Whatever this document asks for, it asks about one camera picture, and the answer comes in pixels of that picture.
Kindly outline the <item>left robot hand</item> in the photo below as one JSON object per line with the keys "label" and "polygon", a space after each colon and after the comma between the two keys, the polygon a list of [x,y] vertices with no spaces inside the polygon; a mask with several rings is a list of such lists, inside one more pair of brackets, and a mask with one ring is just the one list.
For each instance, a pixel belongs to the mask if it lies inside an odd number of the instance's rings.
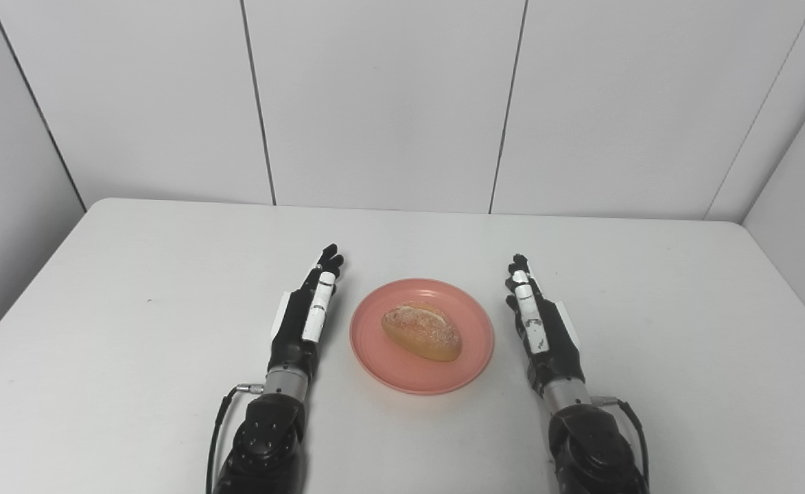
{"label": "left robot hand", "polygon": [[308,381],[318,369],[318,342],[345,257],[336,244],[327,245],[301,287],[289,294],[272,340],[268,371],[301,372]]}

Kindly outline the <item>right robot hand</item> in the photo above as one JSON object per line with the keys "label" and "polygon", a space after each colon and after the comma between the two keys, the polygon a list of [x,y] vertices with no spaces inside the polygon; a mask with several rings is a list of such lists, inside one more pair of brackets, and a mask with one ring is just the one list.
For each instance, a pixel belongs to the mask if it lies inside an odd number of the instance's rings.
{"label": "right robot hand", "polygon": [[512,257],[509,277],[504,281],[509,294],[506,305],[514,314],[516,334],[528,360],[526,379],[532,390],[543,394],[554,381],[586,381],[580,351],[574,343],[558,303],[544,297],[528,259]]}

